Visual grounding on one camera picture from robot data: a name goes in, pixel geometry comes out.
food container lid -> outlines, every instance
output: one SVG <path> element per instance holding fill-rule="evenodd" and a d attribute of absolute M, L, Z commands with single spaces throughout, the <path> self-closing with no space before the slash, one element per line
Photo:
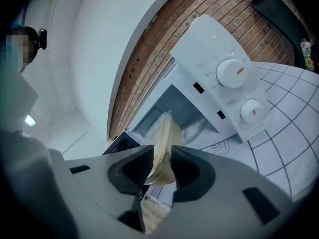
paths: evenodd
<path fill-rule="evenodd" d="M 162 174 L 163 168 L 170 166 L 172 143 L 172 117 L 163 113 L 147 132 L 142 145 L 154 146 L 153 168 L 146 184 L 156 181 Z"/>

plastic container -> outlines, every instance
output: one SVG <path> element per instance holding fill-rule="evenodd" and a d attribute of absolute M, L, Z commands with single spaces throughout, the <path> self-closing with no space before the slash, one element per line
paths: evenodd
<path fill-rule="evenodd" d="M 153 168 L 145 184 L 160 186 L 175 182 L 170 156 L 171 146 L 180 145 L 180 127 L 171 114 L 164 113 L 159 117 L 145 135 L 142 145 L 154 145 Z"/>
<path fill-rule="evenodd" d="M 310 57 L 311 44 L 305 38 L 303 38 L 301 40 L 300 45 L 301 45 L 301 49 L 303 50 L 303 54 L 305 57 L 306 69 L 313 72 L 315 70 L 315 65 Z"/>

black chair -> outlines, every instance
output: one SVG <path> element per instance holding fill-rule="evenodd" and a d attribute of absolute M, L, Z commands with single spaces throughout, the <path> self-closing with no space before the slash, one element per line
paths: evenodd
<path fill-rule="evenodd" d="M 295 66 L 305 68 L 301 40 L 309 41 L 308 33 L 294 13 L 282 0 L 253 0 L 252 7 L 290 41 L 295 53 Z"/>

microwave oven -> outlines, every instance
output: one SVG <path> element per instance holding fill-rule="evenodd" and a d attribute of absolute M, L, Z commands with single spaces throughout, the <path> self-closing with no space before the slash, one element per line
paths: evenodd
<path fill-rule="evenodd" d="M 269 124 L 265 91 L 234 37 L 208 15 L 195 19 L 144 97 L 126 132 L 139 144 L 164 112 L 195 149 L 235 134 L 247 141 Z"/>

light fixture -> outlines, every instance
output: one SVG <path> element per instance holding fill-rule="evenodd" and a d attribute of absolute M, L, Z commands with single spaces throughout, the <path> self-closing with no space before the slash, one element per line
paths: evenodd
<path fill-rule="evenodd" d="M 35 120 L 28 114 L 27 117 L 25 118 L 25 122 L 30 126 L 33 127 L 36 122 Z"/>

